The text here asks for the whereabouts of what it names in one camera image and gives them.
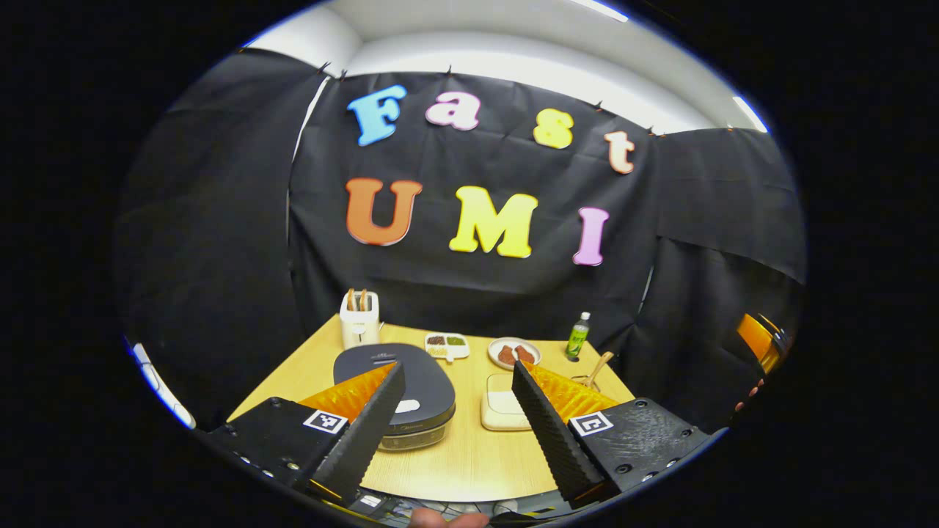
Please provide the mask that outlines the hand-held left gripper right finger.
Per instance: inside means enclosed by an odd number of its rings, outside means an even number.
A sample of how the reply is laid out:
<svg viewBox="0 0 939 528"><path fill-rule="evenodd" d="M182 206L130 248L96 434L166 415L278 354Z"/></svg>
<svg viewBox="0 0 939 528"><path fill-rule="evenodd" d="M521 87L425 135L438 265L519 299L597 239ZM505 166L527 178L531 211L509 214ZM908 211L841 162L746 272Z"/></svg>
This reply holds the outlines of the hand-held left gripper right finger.
<svg viewBox="0 0 939 528"><path fill-rule="evenodd" d="M714 444L651 399L617 403L540 365L517 362L512 392L572 508L639 494Z"/></svg>

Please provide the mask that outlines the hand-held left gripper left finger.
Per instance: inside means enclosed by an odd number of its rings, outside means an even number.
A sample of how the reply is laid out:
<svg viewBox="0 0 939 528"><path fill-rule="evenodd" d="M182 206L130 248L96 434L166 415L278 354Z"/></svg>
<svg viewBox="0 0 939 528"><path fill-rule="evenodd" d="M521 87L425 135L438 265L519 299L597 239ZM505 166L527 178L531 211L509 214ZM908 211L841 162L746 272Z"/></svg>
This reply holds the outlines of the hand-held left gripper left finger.
<svg viewBox="0 0 939 528"><path fill-rule="evenodd" d="M348 507L405 390L389 363L294 402L270 397L205 440L282 487Z"/></svg>

